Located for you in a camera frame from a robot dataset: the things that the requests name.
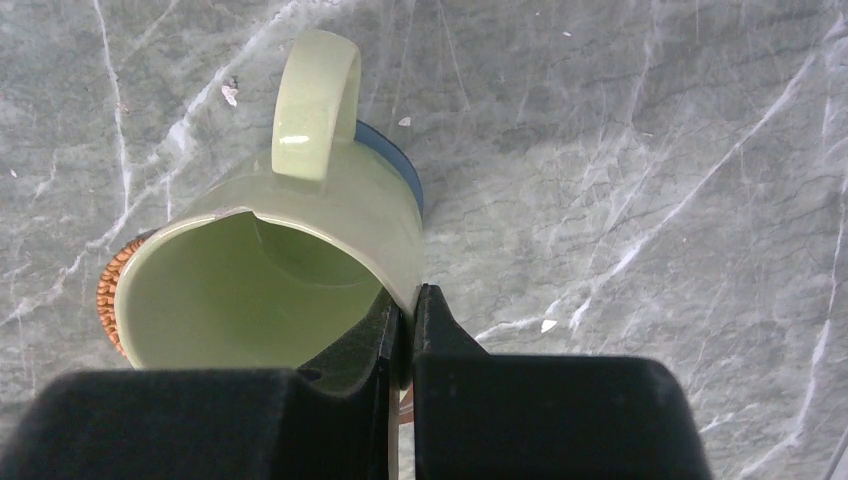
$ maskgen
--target mug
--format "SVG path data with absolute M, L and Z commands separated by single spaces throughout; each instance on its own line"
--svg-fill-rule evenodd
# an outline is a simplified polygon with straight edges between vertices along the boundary
M 359 322 L 382 288 L 411 322 L 424 268 L 421 185 L 400 150 L 357 121 L 360 70 L 349 40 L 299 36 L 270 154 L 134 250 L 114 294 L 133 367 L 297 368 Z

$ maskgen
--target mug rim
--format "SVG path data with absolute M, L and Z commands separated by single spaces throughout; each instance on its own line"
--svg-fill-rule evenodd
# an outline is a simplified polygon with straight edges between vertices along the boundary
M 294 219 L 280 218 L 279 215 L 274 216 L 263 214 L 262 212 L 253 210 L 248 207 L 236 207 L 229 209 L 225 212 L 213 212 L 200 216 L 188 217 L 163 226 L 155 233 L 150 235 L 150 237 L 147 238 L 145 242 L 138 248 L 138 250 L 136 250 L 135 253 L 129 258 L 127 263 L 124 264 L 124 267 L 121 271 L 121 281 L 117 282 L 115 288 L 115 326 L 118 332 L 118 338 L 121 339 L 121 344 L 124 348 L 127 360 L 129 360 L 130 365 L 132 365 L 133 368 L 145 367 L 143 365 L 143 362 L 141 362 L 138 358 L 138 355 L 135 351 L 135 347 L 133 345 L 133 335 L 126 328 L 126 312 L 124 310 L 127 307 L 122 299 L 126 296 L 127 290 L 130 288 L 130 285 L 133 283 L 133 280 L 135 279 L 135 276 L 137 274 L 138 268 L 136 268 L 135 265 L 147 260 L 150 255 L 161 245 L 167 243 L 170 240 L 173 240 L 179 235 L 209 225 L 215 221 L 245 213 L 253 215 L 259 221 L 267 222 L 273 225 L 279 225 L 281 227 L 291 228 L 306 233 L 321 241 L 329 243 L 333 247 L 346 253 L 351 258 L 359 262 L 362 266 L 364 266 L 369 271 L 369 273 L 371 273 L 371 275 L 373 275 L 374 278 L 376 278 L 380 282 L 382 287 L 386 289 L 389 295 L 391 295 L 391 297 L 394 299 L 394 302 L 401 308 L 404 314 L 406 314 L 407 316 L 412 315 L 413 312 L 411 309 L 415 308 L 415 304 L 413 303 L 411 305 L 405 305 L 407 302 L 403 302 L 401 300 L 405 297 L 405 295 L 400 292 L 400 290 L 397 288 L 398 286 L 395 285 L 394 282 L 388 281 L 389 275 L 387 275 L 387 272 L 383 271 L 383 269 L 380 268 L 379 262 L 372 260 L 365 254 L 362 254 L 355 247 L 350 246 L 345 242 L 335 238 L 330 233 L 308 225 L 305 222 L 297 221 Z M 419 284 L 416 287 L 416 291 L 414 292 L 414 295 L 412 297 L 413 301 L 418 298 L 418 292 L 420 291 L 420 288 L 421 285 Z

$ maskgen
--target gray marble surface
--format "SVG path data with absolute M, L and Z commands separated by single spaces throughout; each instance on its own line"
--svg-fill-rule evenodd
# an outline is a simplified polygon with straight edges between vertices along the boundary
M 817 478 L 848 425 L 845 13 L 0 1 L 0 438 L 56 375 L 127 366 L 101 268 L 269 147 L 287 48 L 320 27 L 361 47 L 360 118 L 426 189 L 426 280 L 487 349 L 657 358 L 716 478 Z M 405 478 L 411 454 L 405 429 Z

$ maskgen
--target blue object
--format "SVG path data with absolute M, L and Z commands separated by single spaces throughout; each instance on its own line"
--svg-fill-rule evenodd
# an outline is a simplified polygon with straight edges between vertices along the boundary
M 424 216 L 424 189 L 421 188 L 421 180 L 418 178 L 418 172 L 409 161 L 409 157 L 401 151 L 391 140 L 384 137 L 374 127 L 360 120 L 356 121 L 356 133 L 353 137 L 357 142 L 365 145 L 377 152 L 381 157 L 385 158 L 400 176 L 409 185 L 412 190 L 412 195 L 415 196 L 415 203 L 418 204 L 418 213 Z

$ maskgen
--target orange object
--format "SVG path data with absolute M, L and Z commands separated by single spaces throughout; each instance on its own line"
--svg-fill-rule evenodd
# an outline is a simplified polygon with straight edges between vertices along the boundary
M 121 278 L 124 265 L 138 250 L 138 247 L 152 234 L 152 231 L 143 233 L 124 245 L 124 248 L 112 257 L 112 260 L 106 265 L 103 273 L 100 274 L 100 282 L 97 284 L 97 314 L 100 316 L 100 324 L 103 325 L 103 330 L 106 331 L 106 335 L 109 336 L 109 340 L 112 341 L 115 348 L 125 357 L 127 354 L 121 347 L 121 339 L 118 338 L 118 324 L 115 321 L 115 289 L 118 287 L 118 279 Z

